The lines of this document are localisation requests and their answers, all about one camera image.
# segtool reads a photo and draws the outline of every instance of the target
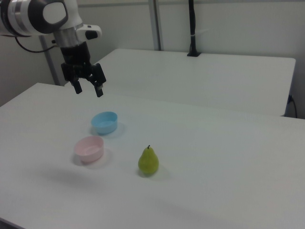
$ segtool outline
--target black pole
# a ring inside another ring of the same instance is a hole
[[[190,9],[191,47],[190,47],[190,53],[187,54],[187,56],[197,57],[200,55],[200,52],[197,52],[196,50],[196,36],[195,36],[196,17],[194,10],[194,0],[189,0],[189,9]]]

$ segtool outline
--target white wall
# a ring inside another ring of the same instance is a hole
[[[32,50],[41,50],[38,37],[20,38]],[[26,52],[14,38],[0,36],[0,106],[36,83],[54,84],[43,53]]]
[[[102,37],[87,42],[91,62],[95,63],[114,49],[154,50],[153,32],[148,4],[124,6],[80,7],[80,16],[85,24],[99,25]],[[52,61],[61,84],[66,82],[61,72],[64,62],[59,49],[51,51]]]
[[[195,4],[195,13],[196,30],[208,29],[197,36],[199,51],[295,58],[291,92],[305,118],[305,2]],[[188,5],[160,3],[160,19],[163,49],[188,52]]]

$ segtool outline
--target pink bowl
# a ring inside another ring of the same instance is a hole
[[[92,162],[104,154],[104,141],[99,136],[85,137],[76,143],[74,152],[82,162]]]

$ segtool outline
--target black cable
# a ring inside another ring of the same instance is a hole
[[[294,107],[295,107],[295,118],[297,118],[297,112],[296,112],[296,105],[295,105],[295,100],[293,98],[291,98],[291,102],[294,103]]]
[[[22,44],[20,44],[20,42],[19,42],[19,40],[18,40],[17,37],[15,37],[15,40],[16,40],[17,44],[18,44],[21,48],[23,48],[25,51],[28,51],[28,52],[31,52],[31,53],[42,53],[42,52],[46,52],[46,51],[48,51],[48,50],[50,50],[50,49],[52,49],[52,48],[55,48],[55,45],[54,45],[54,46],[52,46],[52,47],[49,47],[49,48],[46,49],[46,50],[42,50],[42,51],[32,51],[32,50],[29,50],[29,49],[25,48]]]

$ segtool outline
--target plastic bowl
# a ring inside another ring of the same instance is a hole
[[[114,112],[103,112],[97,114],[91,124],[99,135],[109,134],[118,127],[118,116]]]
[[[76,143],[74,152],[82,162],[96,161],[104,154],[104,141],[99,136],[85,137]]]

